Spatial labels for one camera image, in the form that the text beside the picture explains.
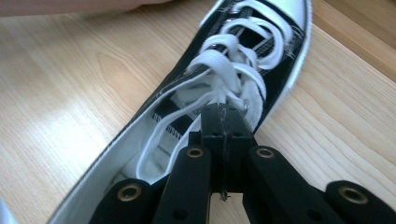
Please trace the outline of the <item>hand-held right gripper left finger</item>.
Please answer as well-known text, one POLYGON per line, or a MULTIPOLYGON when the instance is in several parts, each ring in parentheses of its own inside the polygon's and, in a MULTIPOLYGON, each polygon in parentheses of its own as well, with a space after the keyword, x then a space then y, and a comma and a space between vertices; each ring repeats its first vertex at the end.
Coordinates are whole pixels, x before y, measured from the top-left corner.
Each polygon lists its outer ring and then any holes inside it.
POLYGON ((224 192, 224 159, 222 158, 224 131, 220 119, 219 104, 206 105, 201 109, 201 129, 189 133, 190 146, 202 146, 210 150, 211 183, 214 192, 224 192))

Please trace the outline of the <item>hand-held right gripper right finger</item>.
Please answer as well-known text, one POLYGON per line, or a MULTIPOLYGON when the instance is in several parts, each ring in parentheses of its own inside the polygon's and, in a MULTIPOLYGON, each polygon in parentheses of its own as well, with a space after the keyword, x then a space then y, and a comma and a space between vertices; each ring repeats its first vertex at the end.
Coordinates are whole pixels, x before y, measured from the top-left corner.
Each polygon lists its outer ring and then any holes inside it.
POLYGON ((229 192, 242 192, 246 180, 247 154, 253 147, 253 136, 241 112, 230 105, 222 107, 222 128, 225 133, 222 186, 229 192))

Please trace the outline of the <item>black white canvas sneaker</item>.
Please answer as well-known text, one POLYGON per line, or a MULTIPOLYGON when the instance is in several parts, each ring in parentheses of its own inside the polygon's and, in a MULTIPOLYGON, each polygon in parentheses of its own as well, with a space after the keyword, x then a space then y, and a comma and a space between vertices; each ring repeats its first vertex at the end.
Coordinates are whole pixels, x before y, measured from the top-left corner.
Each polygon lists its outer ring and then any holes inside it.
POLYGON ((166 176, 201 109, 237 108, 255 133, 292 89, 309 48, 312 0, 217 0, 160 86, 109 143, 49 224, 88 224, 116 183, 166 176))

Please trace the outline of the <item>bamboo shoe rack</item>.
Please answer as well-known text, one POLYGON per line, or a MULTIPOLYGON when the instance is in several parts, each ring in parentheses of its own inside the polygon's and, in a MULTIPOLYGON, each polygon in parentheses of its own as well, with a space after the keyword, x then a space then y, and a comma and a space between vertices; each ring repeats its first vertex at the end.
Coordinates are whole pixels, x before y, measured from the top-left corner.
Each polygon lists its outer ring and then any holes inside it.
POLYGON ((396 83, 396 0, 313 0, 314 24, 396 83))

